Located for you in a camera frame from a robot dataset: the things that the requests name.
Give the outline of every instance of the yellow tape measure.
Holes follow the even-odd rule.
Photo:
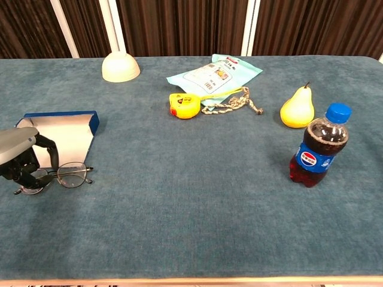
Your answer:
[[[198,96],[189,93],[174,93],[169,96],[170,113],[178,118],[188,119],[195,117],[201,108],[201,101],[215,97],[229,96],[242,91],[242,87],[220,94]]]

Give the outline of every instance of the pepsi bottle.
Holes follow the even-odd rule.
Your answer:
[[[290,161],[292,181],[313,187],[326,176],[335,155],[347,144],[348,131],[344,124],[350,115],[350,107],[332,103],[325,117],[307,126],[298,152]]]

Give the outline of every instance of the yellow pear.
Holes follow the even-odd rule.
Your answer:
[[[288,127],[306,127],[314,118],[314,106],[311,100],[311,89],[308,82],[299,88],[294,96],[281,108],[282,122]]]

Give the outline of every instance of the snack package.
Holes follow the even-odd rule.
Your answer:
[[[261,69],[241,59],[230,55],[213,54],[210,64],[166,79],[170,84],[181,87],[186,93],[202,97],[242,87],[261,72]],[[205,106],[221,103],[228,96],[203,100],[201,103]]]

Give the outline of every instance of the box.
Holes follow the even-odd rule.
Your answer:
[[[99,125],[96,111],[43,112],[25,114],[16,127],[35,127],[56,143],[59,165],[85,162]],[[41,168],[51,168],[46,148],[33,146]]]

